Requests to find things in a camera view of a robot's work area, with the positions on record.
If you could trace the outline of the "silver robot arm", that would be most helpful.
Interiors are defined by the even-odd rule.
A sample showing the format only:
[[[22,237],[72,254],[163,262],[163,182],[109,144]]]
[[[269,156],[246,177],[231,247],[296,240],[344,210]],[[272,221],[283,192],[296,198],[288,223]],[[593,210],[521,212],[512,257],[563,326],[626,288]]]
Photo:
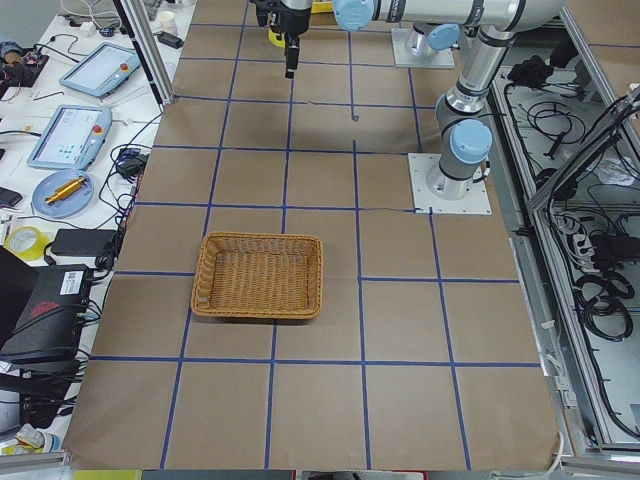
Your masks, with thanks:
[[[478,29],[458,80],[436,106],[443,151],[426,174],[427,186],[444,200],[466,196],[480,163],[493,143],[490,129],[479,119],[485,98],[518,33],[533,30],[558,14],[562,1],[334,1],[337,24],[358,31],[373,21],[402,20],[429,25]]]
[[[428,58],[452,47],[459,36],[458,24],[415,22],[406,41],[406,49],[415,57]]]

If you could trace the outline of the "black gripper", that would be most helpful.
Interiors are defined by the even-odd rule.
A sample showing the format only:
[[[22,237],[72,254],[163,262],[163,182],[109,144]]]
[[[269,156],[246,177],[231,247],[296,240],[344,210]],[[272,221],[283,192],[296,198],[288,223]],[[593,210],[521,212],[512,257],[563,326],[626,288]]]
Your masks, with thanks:
[[[309,28],[312,0],[251,0],[261,27],[272,22],[285,33],[285,77],[294,78],[299,64],[300,38]]]

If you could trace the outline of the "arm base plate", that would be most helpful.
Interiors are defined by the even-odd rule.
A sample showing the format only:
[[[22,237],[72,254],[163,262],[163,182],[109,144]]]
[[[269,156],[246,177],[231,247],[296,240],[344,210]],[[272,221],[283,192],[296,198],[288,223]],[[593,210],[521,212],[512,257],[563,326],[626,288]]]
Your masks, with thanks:
[[[396,67],[423,69],[453,69],[452,49],[435,50],[427,42],[427,36],[413,29],[391,30],[391,43]]]
[[[491,215],[481,166],[471,179],[452,180],[441,172],[440,157],[440,154],[408,155],[414,211],[434,215]]]

